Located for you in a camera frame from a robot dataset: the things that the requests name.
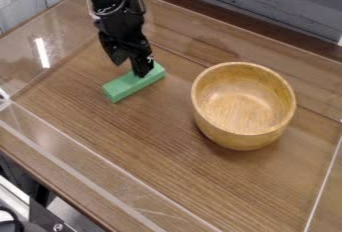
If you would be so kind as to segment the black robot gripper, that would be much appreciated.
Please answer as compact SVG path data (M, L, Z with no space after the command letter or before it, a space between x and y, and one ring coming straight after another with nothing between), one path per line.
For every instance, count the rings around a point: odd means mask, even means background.
M145 78L154 69L153 50L143 34L146 7L142 0L93 0L102 47L117 66L129 59L134 74Z

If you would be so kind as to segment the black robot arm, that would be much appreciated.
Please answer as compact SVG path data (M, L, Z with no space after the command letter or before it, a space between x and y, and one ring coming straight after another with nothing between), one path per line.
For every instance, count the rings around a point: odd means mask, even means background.
M154 69L153 49L143 33L143 0L87 0L95 16L102 47L117 66L130 59L134 74L143 78Z

